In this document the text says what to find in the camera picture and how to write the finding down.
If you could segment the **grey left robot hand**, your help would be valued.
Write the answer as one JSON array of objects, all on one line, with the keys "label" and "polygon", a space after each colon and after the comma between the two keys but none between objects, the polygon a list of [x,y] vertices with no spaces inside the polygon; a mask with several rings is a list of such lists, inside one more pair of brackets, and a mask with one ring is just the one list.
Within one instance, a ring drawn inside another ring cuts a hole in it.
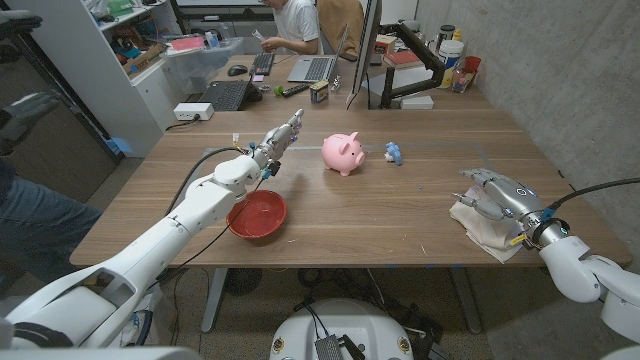
[{"label": "grey left robot hand", "polygon": [[279,160],[285,150],[297,140],[303,115],[304,110],[298,109],[287,122],[266,133],[252,154],[252,158],[261,170]]}]

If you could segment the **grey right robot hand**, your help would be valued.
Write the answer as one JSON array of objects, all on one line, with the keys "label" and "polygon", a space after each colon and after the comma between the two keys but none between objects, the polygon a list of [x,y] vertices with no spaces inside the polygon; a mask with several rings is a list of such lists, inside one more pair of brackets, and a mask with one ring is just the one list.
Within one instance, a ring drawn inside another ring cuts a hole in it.
[{"label": "grey right robot hand", "polygon": [[487,219],[515,220],[526,234],[530,247],[543,248],[568,237],[567,224],[563,220],[544,218],[541,200],[522,183],[485,168],[461,170],[460,174],[479,185],[489,199],[472,199],[456,193],[452,197]]}]

